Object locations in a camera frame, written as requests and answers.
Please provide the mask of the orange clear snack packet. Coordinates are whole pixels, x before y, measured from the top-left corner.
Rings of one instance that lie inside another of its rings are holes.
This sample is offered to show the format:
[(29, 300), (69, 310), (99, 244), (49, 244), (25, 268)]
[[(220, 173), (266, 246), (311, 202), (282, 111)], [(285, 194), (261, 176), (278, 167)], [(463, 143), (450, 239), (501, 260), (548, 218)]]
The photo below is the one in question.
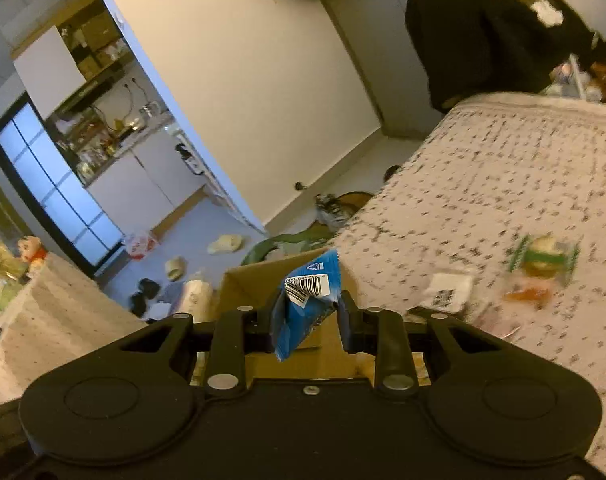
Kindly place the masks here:
[(515, 283), (508, 287), (503, 299), (506, 301), (528, 302), (529, 304), (547, 304), (553, 296), (550, 285), (543, 283)]

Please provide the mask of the grey door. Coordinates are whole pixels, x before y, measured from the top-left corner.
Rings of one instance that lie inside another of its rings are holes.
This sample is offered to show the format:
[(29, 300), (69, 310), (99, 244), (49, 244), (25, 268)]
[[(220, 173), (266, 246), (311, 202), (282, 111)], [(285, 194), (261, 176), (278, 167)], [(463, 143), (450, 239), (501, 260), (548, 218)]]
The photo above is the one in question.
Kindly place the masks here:
[(407, 0), (321, 0), (389, 136), (422, 139), (440, 122), (405, 24)]

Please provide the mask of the cartoon boy doll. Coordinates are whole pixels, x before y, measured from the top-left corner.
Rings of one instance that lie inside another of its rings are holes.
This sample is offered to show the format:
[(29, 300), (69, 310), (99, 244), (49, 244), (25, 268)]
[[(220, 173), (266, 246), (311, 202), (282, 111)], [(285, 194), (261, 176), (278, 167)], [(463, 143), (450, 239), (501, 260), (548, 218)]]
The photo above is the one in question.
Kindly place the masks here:
[(38, 271), (45, 263), (48, 252), (37, 236), (24, 236), (18, 240), (18, 253), (30, 273)]

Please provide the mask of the grey sneakers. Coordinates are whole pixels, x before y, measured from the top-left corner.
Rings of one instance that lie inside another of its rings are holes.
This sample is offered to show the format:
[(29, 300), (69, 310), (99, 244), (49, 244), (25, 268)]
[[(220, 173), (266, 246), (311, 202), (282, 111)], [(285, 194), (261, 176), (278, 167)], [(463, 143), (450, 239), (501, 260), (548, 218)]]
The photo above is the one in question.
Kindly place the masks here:
[(332, 233), (340, 231), (343, 226), (356, 214), (356, 209), (350, 204), (343, 204), (332, 194), (317, 194), (315, 196), (316, 220), (327, 226)]

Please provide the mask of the patterned white bed sheet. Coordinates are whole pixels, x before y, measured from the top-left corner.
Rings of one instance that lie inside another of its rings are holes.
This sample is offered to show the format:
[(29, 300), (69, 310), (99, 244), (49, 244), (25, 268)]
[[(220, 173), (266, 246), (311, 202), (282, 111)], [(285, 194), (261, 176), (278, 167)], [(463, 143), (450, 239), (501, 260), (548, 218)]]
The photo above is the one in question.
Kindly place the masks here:
[[(544, 307), (504, 300), (526, 236), (579, 248)], [(333, 242), (361, 306), (406, 312), (432, 274), (474, 276), (469, 321), (574, 370), (604, 419), (588, 460), (606, 474), (606, 104), (495, 93), (458, 104)]]

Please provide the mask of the dotted white tablecloth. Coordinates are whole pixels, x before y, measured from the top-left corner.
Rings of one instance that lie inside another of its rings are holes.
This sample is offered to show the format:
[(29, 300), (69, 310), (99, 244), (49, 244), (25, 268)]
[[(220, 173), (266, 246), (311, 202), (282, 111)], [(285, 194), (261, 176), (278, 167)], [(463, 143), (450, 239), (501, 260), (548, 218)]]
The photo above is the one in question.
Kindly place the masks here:
[(144, 326), (76, 266), (48, 255), (0, 318), (0, 405), (50, 370)]

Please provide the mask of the red white plastic bag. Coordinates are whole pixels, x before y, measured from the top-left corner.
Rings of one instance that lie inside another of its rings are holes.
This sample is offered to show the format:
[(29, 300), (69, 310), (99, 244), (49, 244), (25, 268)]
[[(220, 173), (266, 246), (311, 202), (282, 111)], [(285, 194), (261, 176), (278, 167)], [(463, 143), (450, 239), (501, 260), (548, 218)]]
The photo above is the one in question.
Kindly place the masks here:
[(128, 234), (123, 238), (123, 247), (126, 254), (132, 260), (140, 261), (157, 247), (159, 241), (148, 231), (140, 231)]

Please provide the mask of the green cartoon floor mat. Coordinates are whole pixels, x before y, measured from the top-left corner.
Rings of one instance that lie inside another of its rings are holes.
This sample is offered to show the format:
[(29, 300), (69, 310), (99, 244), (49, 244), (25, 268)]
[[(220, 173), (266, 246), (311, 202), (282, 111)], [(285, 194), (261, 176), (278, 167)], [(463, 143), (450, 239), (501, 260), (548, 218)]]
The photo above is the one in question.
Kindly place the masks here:
[(302, 252), (309, 252), (324, 247), (333, 237), (327, 226), (310, 226), (298, 233), (280, 234), (262, 240), (254, 245), (245, 255), (241, 264), (260, 263), (295, 256)]

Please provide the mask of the cardboard box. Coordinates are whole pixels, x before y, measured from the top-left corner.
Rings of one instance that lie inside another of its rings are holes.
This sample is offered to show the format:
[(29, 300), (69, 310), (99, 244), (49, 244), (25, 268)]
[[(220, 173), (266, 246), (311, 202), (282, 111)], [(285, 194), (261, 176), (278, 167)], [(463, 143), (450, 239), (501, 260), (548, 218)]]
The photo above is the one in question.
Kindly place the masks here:
[(337, 252), (309, 252), (230, 271), (214, 310), (213, 346), (201, 385), (233, 396), (256, 380), (366, 382), (388, 396), (409, 396), (422, 382), (406, 323), (381, 307), (360, 308)]

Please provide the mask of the green striped burger snack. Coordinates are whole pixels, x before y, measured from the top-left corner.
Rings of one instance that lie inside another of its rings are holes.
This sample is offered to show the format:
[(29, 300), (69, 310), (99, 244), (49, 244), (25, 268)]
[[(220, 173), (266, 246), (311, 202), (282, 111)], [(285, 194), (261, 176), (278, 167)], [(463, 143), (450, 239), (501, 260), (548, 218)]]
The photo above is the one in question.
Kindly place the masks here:
[(507, 271), (567, 285), (573, 278), (580, 245), (553, 235), (526, 235), (512, 251)]

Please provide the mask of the blue snack packet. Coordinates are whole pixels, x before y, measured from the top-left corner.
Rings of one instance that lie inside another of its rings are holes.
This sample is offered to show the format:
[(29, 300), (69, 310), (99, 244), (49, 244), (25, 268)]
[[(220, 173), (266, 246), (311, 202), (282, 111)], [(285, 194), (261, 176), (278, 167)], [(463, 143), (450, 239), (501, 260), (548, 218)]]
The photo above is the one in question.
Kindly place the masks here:
[(279, 361), (289, 359), (313, 329), (332, 314), (341, 288), (335, 249), (305, 262), (281, 281), (271, 310), (271, 344)]

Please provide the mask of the glass panel door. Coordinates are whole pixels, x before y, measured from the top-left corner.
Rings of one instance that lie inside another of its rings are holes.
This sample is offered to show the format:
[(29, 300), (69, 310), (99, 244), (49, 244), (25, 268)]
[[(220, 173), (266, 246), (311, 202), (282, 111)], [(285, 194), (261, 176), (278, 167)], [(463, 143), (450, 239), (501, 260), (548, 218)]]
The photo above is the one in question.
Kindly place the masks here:
[(122, 248), (123, 233), (77, 177), (26, 94), (0, 117), (0, 168), (64, 255), (90, 278)]

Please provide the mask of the white kitchen cabinet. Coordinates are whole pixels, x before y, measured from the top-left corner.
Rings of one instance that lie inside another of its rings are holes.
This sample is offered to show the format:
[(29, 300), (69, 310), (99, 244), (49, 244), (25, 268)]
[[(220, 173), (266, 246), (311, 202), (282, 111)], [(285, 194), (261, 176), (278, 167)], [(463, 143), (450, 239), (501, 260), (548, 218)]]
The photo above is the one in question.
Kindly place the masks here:
[(125, 235), (150, 232), (207, 183), (175, 150), (163, 128), (142, 136), (87, 186)]

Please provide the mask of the black coat pile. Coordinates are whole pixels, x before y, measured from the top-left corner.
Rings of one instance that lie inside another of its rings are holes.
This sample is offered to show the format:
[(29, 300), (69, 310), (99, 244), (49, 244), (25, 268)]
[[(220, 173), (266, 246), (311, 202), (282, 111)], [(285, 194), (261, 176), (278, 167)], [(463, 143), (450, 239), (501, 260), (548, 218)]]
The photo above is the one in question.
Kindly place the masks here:
[(565, 0), (407, 0), (405, 23), (442, 113), (479, 93), (540, 93), (572, 56), (606, 64), (606, 39)]

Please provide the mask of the black white snack bag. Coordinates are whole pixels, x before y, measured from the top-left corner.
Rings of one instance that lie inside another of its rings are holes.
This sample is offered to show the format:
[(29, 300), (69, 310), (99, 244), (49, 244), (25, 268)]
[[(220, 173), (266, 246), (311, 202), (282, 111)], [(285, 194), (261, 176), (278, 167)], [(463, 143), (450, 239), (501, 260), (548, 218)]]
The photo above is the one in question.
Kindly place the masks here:
[(460, 272), (437, 272), (423, 291), (420, 305), (435, 312), (455, 315), (465, 310), (472, 291), (474, 277)]

